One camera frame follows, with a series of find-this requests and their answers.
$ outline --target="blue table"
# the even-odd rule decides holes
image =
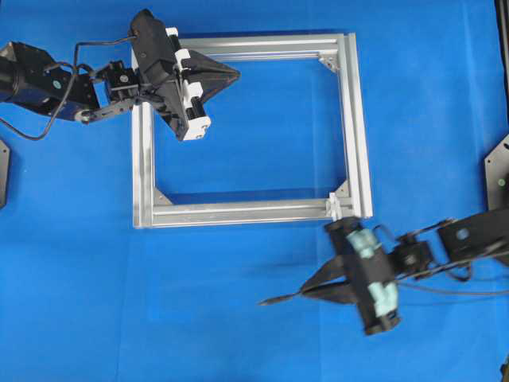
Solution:
[[[491,0],[4,1],[2,44],[71,60],[77,41],[125,36],[145,6],[182,37],[356,32],[375,206],[367,224],[400,234],[485,210],[482,160],[507,134]],[[81,57],[99,67],[130,54],[124,45]],[[202,142],[177,142],[157,122],[162,191],[195,202],[335,189],[344,173],[332,73],[311,61],[238,68],[243,78],[206,105],[213,125]],[[46,122],[6,104],[0,116],[32,133]],[[320,224],[134,230],[129,115],[59,121],[41,142],[3,129],[0,138],[13,151],[0,211],[1,381],[499,379],[506,298],[401,290],[403,322],[364,337],[353,307],[256,305],[332,256]],[[474,271],[469,284],[425,284],[509,288],[493,261]]]

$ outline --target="black cable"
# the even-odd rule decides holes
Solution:
[[[400,283],[398,285],[405,288],[421,290],[424,292],[438,293],[438,294],[452,294],[458,296],[506,296],[509,295],[509,290],[497,290],[494,292],[462,292],[458,290],[444,290],[444,289],[436,289],[430,288],[428,286],[414,285],[409,283]]]
[[[88,72],[92,70],[92,68],[86,64],[78,64],[78,53],[80,50],[80,46],[86,46],[86,45],[94,45],[94,46],[105,46],[105,45],[117,45],[122,44],[123,42],[130,41],[135,39],[136,36],[129,36],[124,37],[115,41],[85,41],[85,42],[78,42],[76,46],[74,47],[74,61],[72,64],[69,64],[67,62],[63,61],[57,61],[51,65],[49,65],[45,70],[53,70],[54,68],[58,68],[60,66],[65,66],[72,69],[71,79],[69,80],[69,83],[67,85],[67,88],[65,89],[64,97],[62,97],[62,100],[58,104],[58,107],[53,112],[51,119],[49,120],[48,124],[46,125],[45,129],[42,131],[41,134],[37,136],[27,135],[23,133],[22,131],[18,130],[16,127],[5,121],[4,119],[0,118],[0,123],[2,123],[4,126],[6,126],[8,129],[10,129],[12,132],[18,134],[19,136],[28,139],[30,141],[39,141],[43,139],[46,135],[48,135],[49,130],[51,129],[51,126],[55,122],[56,117],[62,110],[62,107],[66,104],[67,98],[69,97],[69,94],[71,93],[72,85],[74,84],[76,78],[78,77],[80,69],[84,69]]]
[[[430,225],[429,227],[425,227],[425,228],[418,229],[416,231],[408,232],[407,234],[400,236],[398,238],[398,241],[401,241],[403,238],[408,237],[408,236],[417,236],[417,235],[421,235],[424,232],[431,231],[432,229],[444,227],[447,224],[451,224],[452,222],[453,222],[452,219],[445,219],[445,220],[439,221],[438,223]]]
[[[455,261],[452,263],[440,265],[439,267],[431,268],[426,271],[415,272],[410,275],[403,276],[400,279],[398,279],[397,281],[402,281],[402,280],[408,279],[410,277],[419,277],[419,276],[424,276],[424,275],[432,276],[432,275],[435,275],[436,273],[439,273],[442,271],[447,271],[447,270],[453,269],[453,268],[461,266],[461,265],[469,264],[472,261],[482,260],[482,259],[494,259],[497,257],[509,255],[509,251],[502,251],[502,252],[495,252],[495,253],[492,253],[492,252],[493,251],[488,251],[487,253],[484,253],[484,254],[476,256],[476,257],[472,257],[470,259],[459,260],[459,261]]]
[[[119,38],[118,40],[114,41],[83,41],[78,42],[76,46],[74,47],[74,61],[73,64],[76,67],[78,65],[78,51],[80,49],[80,46],[110,46],[110,45],[118,45],[122,44],[124,42],[128,42],[131,40],[134,40],[136,36],[129,36],[124,38]]]
[[[483,278],[483,277],[474,277],[472,279],[472,281],[475,281],[477,283],[494,283],[495,281],[500,281],[500,280],[509,280],[509,275],[498,275],[498,276],[493,276],[493,277],[486,277],[486,278]]]

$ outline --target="square metal frame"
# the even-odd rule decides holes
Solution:
[[[132,112],[133,222],[136,228],[335,220],[373,215],[356,36],[310,34],[181,39],[214,60],[318,59],[337,74],[347,180],[329,198],[174,205],[155,184],[153,108]],[[133,67],[138,65],[132,55]]]

